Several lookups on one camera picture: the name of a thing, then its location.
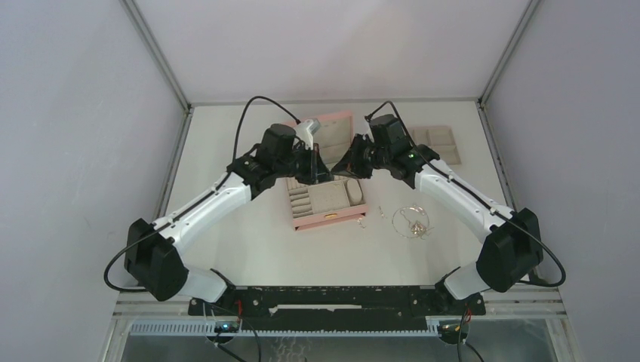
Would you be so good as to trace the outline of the pink jewelry box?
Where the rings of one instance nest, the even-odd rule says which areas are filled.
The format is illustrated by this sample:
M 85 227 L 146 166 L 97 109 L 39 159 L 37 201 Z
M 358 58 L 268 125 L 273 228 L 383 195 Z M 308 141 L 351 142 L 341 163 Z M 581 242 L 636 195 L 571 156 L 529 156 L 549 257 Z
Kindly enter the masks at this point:
M 351 145 L 354 136 L 353 113 L 342 111 L 314 118 L 321 124 L 321 128 L 314 134 L 315 149 L 319 151 L 327 168 L 332 168 Z M 346 192 L 346 181 L 349 179 L 352 178 L 334 176 L 331 182 L 308 186 L 292 177 L 286 178 L 285 188 L 294 230 L 303 231 L 366 216 L 369 207 L 363 189 L 362 203 L 349 203 Z

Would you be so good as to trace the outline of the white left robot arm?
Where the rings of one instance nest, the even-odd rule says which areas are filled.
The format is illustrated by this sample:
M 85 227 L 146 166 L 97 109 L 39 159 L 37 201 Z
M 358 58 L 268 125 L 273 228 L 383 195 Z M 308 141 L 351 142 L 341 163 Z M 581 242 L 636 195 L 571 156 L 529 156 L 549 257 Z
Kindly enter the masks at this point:
M 231 312 L 236 295 L 220 273 L 190 267 L 184 253 L 225 215 L 245 205 L 277 179 L 293 177 L 313 185 L 331 177 L 313 141 L 320 122 L 306 119 L 291 127 L 272 124 L 260 143 L 232 161 L 210 188 L 178 210 L 153 222 L 138 219 L 128 230 L 125 269 L 157 301 L 191 296 L 206 301 L 218 314 Z

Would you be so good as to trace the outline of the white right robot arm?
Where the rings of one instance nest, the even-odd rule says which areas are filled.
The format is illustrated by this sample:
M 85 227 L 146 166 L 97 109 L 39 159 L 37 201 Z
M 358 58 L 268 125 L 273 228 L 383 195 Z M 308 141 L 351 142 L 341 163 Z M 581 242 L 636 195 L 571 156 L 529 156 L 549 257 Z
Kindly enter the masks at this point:
M 374 170 L 387 170 L 455 213 L 482 243 L 476 261 L 436 284 L 441 311 L 457 313 L 466 298 L 486 290 L 504 293 L 543 261 L 538 219 L 532 211 L 515 212 L 459 179 L 435 151 L 412 140 L 400 118 L 382 115 L 368 124 L 371 132 L 357 133 L 331 172 L 369 179 Z

